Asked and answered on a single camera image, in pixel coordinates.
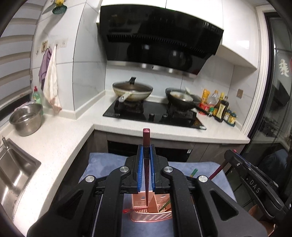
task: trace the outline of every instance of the white door frame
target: white door frame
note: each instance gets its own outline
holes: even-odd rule
[[[255,90],[255,95],[253,98],[253,102],[251,104],[251,108],[249,110],[249,113],[247,115],[247,118],[244,122],[244,125],[242,126],[241,132],[244,135],[248,135],[249,131],[251,130],[251,127],[256,119],[256,116],[258,114],[258,110],[260,108],[260,104],[263,99],[265,86],[267,82],[268,77],[268,69],[269,69],[269,36],[268,36],[268,28],[267,23],[265,19],[265,13],[266,12],[275,12],[276,10],[272,7],[272,5],[262,5],[257,6],[256,8],[257,16],[258,16],[258,22],[260,27],[260,47],[261,47],[261,53],[260,53],[260,71],[259,71],[259,77],[258,77],[258,83]]]

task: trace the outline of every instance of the pink basket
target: pink basket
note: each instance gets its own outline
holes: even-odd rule
[[[172,212],[165,211],[171,207],[170,204],[164,210],[158,212],[168,200],[169,194],[155,195],[152,191],[149,191],[149,203],[147,207],[145,192],[132,194],[132,207],[134,209],[145,207],[145,209],[131,212],[131,220],[135,222],[156,222],[172,218]]]

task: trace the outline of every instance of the blue gripper pad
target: blue gripper pad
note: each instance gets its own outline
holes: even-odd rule
[[[155,191],[155,172],[154,172],[152,146],[150,146],[150,171],[151,171],[151,185],[152,185],[152,190],[154,192]]]
[[[141,191],[142,175],[143,175],[142,172],[143,172],[143,146],[141,146],[141,150],[140,150],[139,167],[138,167],[138,178],[137,178],[137,189],[138,189],[138,192]]]

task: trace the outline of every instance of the white tree decal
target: white tree decal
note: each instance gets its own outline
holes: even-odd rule
[[[286,77],[289,77],[288,75],[289,70],[287,67],[287,63],[285,62],[284,59],[281,59],[279,66],[280,66],[279,68],[281,69],[281,75],[285,75]]]

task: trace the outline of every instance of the blue tablecloth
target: blue tablecloth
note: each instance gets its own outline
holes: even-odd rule
[[[83,180],[88,175],[94,175],[100,178],[109,175],[110,172],[125,164],[126,157],[118,156],[110,153],[90,153],[88,166],[80,178]],[[169,165],[182,171],[185,175],[190,175],[195,168],[198,169],[194,177],[205,175],[209,177],[218,167],[219,164],[214,162],[199,162],[199,163],[183,163],[183,162],[169,162]],[[145,191],[144,172],[141,191]],[[212,180],[218,187],[220,187],[232,199],[235,199],[233,191],[227,181],[223,171],[216,175]],[[149,190],[152,190],[151,181],[149,181]],[[124,209],[132,207],[131,194],[124,195]],[[133,222],[130,219],[130,214],[123,214],[122,220],[122,237],[171,237],[173,236],[172,219],[160,222]]]

